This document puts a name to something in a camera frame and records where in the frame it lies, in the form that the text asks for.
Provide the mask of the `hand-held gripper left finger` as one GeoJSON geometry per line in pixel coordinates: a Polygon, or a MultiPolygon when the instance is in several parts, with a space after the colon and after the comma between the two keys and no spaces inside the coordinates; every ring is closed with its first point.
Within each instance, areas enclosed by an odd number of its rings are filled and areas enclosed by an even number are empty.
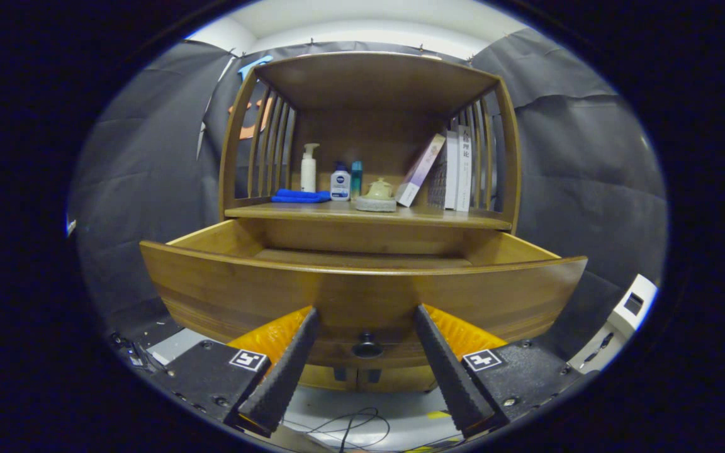
{"type": "Polygon", "coordinates": [[[205,339],[149,379],[196,413],[269,438],[293,398],[319,326],[317,310],[306,306],[229,344],[205,339]]]}

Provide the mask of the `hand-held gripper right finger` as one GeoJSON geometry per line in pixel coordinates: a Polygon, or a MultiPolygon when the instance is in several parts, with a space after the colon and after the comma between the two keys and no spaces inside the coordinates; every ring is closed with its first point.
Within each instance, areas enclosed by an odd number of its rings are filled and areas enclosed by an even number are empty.
{"type": "Polygon", "coordinates": [[[580,372],[535,341],[454,355],[428,306],[414,327],[455,427],[467,439],[540,410],[580,381],[580,372]]]}

